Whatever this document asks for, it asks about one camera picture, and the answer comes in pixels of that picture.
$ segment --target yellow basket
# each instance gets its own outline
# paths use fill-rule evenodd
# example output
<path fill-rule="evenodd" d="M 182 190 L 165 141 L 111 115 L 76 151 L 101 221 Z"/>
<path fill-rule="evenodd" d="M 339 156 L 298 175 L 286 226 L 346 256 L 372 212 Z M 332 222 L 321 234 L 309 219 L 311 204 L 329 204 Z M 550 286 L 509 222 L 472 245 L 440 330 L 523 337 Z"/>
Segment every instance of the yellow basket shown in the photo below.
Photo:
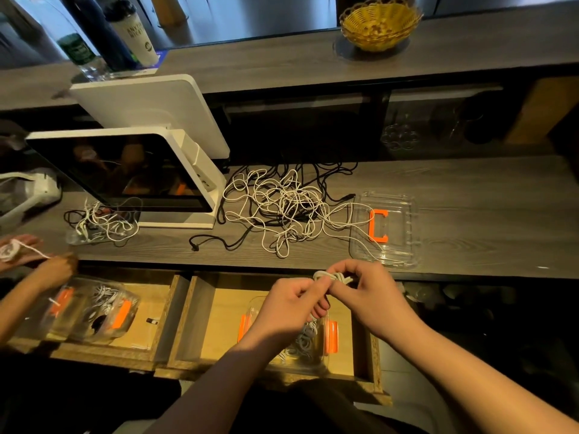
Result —
<path fill-rule="evenodd" d="M 422 19 L 406 0 L 367 0 L 340 15 L 342 34 L 366 51 L 384 51 L 407 38 Z"/>

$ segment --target person's right hand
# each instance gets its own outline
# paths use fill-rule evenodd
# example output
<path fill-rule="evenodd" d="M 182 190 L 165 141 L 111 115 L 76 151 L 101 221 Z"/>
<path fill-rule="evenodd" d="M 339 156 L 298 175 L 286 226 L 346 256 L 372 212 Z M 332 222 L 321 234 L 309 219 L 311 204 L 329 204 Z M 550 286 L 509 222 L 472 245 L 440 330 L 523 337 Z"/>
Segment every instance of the person's right hand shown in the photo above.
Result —
<path fill-rule="evenodd" d="M 348 306 L 358 321 L 381 340 L 394 344 L 422 323 L 380 262 L 343 260 L 330 266 L 328 272 L 359 277 L 358 289 L 334 280 L 329 293 Z"/>
<path fill-rule="evenodd" d="M 76 256 L 73 253 L 66 253 L 42 262 L 24 280 L 40 293 L 68 282 L 69 278 L 75 275 L 77 266 Z"/>

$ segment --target countertop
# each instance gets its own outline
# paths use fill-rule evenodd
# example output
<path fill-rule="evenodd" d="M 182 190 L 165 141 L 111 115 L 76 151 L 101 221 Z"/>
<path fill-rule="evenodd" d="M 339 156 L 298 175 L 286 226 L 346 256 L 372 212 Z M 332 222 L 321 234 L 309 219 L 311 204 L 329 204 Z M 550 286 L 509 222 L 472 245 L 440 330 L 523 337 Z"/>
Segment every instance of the countertop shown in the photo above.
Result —
<path fill-rule="evenodd" d="M 187 73 L 203 94 L 399 79 L 579 62 L 579 2 L 423 21 L 408 47 L 357 61 L 338 30 L 170 50 L 157 72 Z M 0 110 L 70 105 L 69 62 L 0 72 Z"/>
<path fill-rule="evenodd" d="M 313 168 L 306 165 L 306 170 L 307 179 Z M 579 186 L 561 157 L 366 162 L 351 176 L 331 176 L 328 191 L 334 198 L 363 191 L 414 197 L 419 263 L 396 273 L 579 278 Z M 263 250 L 261 233 L 250 233 L 234 252 L 218 241 L 192 252 L 191 235 L 209 233 L 231 243 L 244 231 L 236 223 L 213 230 L 142 228 L 124 247 L 69 247 L 62 214 L 82 208 L 85 197 L 65 193 L 60 204 L 18 233 L 39 235 L 47 252 L 70 248 L 83 260 L 151 266 L 316 270 L 349 257 L 347 241 L 324 235 L 292 244 L 286 259 Z"/>

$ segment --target open drawer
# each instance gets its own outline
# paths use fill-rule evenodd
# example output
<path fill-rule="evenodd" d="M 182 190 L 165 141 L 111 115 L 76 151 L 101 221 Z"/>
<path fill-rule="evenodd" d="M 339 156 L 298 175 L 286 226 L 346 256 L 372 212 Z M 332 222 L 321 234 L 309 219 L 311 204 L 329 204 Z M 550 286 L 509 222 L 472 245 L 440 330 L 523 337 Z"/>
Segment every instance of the open drawer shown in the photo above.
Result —
<path fill-rule="evenodd" d="M 128 291 L 140 296 L 127 333 L 108 344 L 39 341 L 31 337 L 34 329 L 27 329 L 24 324 L 9 345 L 24 353 L 128 369 L 153 371 L 156 365 L 166 364 L 189 281 L 174 271 L 164 270 L 85 267 L 80 273 L 121 282 Z"/>
<path fill-rule="evenodd" d="M 156 376 L 195 379 L 235 345 L 240 320 L 252 299 L 267 295 L 279 278 L 263 274 L 202 273 L 187 293 L 167 368 Z M 366 393 L 382 393 L 378 340 L 354 319 L 350 310 L 329 296 L 330 320 L 337 322 L 336 353 L 322 374 L 293 373 L 270 364 L 266 379 L 290 384 L 300 379 L 345 379 Z"/>

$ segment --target dark blue bottle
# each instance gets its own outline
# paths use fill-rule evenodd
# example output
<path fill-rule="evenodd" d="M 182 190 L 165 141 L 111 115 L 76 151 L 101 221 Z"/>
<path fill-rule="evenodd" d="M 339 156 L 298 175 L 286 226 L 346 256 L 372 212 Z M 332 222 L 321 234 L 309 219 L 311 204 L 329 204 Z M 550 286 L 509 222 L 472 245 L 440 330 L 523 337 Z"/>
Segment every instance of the dark blue bottle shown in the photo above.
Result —
<path fill-rule="evenodd" d="M 137 68 L 138 64 L 131 51 L 105 20 L 103 11 L 95 0 L 61 1 L 112 71 Z"/>

